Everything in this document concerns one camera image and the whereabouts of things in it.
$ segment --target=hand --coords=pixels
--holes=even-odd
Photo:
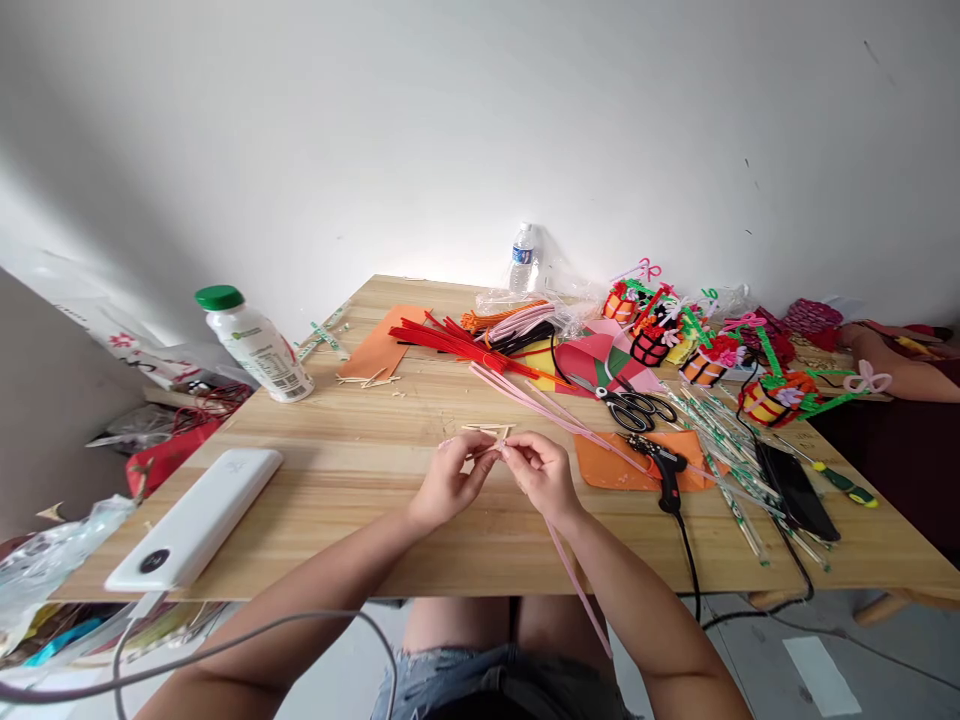
[[[476,500],[490,468],[500,458],[496,450],[484,452],[496,442],[486,433],[472,431],[440,443],[420,490],[410,501],[414,519],[433,531]],[[475,458],[469,475],[462,472],[468,455]]]
[[[507,438],[500,455],[550,524],[562,528],[586,512],[573,489],[567,451],[552,440],[539,433],[520,433]]]
[[[842,328],[840,328],[840,344],[848,348],[853,347],[853,343],[856,342],[857,338],[863,337],[864,335],[874,334],[876,334],[875,331],[870,330],[863,325],[850,323],[849,325],[844,325]]]

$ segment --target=green bottle cap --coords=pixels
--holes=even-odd
[[[243,305],[243,294],[233,285],[211,285],[194,297],[204,310],[229,310]]]

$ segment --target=screwdriver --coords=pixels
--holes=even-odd
[[[799,455],[808,463],[810,463],[811,467],[813,467],[814,470],[816,470],[818,473],[823,475],[838,490],[846,493],[847,497],[849,497],[854,502],[860,503],[864,507],[869,507],[869,508],[875,508],[880,504],[879,502],[877,502],[877,499],[870,494],[868,490],[864,490],[862,487],[857,485],[855,482],[853,482],[849,478],[844,477],[843,475],[838,473],[836,470],[831,470],[819,460],[814,460],[805,452],[798,450],[797,448],[795,448],[793,445],[788,443],[786,440],[784,440],[782,437],[780,437],[776,433],[773,433],[773,436],[777,440],[782,442],[784,445],[786,445],[788,448],[790,448],[797,455]]]

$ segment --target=white bottle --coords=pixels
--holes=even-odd
[[[520,223],[520,232],[513,241],[513,264],[510,266],[510,290],[527,293],[533,290],[537,279],[533,253],[537,238],[530,223]]]
[[[213,285],[194,296],[207,311],[207,325],[240,367],[263,385],[277,402],[303,400],[313,379],[283,335],[259,310],[244,304],[233,285]]]

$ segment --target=scissors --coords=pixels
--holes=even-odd
[[[677,411],[668,402],[653,395],[635,392],[629,383],[619,378],[617,382],[628,392],[611,392],[604,387],[595,387],[579,375],[569,377],[584,390],[592,392],[600,402],[606,403],[617,424],[632,433],[653,430],[656,427],[654,417],[659,417],[668,423],[677,421]]]

